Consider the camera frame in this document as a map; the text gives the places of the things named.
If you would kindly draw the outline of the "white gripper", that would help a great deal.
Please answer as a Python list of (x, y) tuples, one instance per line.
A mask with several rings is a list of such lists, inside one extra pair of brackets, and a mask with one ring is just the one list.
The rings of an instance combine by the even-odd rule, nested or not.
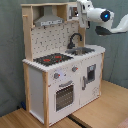
[(77, 0), (77, 11), (81, 28), (88, 27), (87, 12), (92, 7), (93, 5), (90, 0)]

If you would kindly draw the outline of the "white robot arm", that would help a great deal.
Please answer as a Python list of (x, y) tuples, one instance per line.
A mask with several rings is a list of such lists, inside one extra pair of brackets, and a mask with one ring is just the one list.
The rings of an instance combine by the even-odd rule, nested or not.
[(128, 14), (125, 15), (116, 28), (112, 27), (114, 13), (107, 9), (94, 8), (90, 0), (77, 0), (79, 24), (81, 28), (89, 28), (90, 22), (96, 22), (98, 35), (111, 35), (128, 31)]

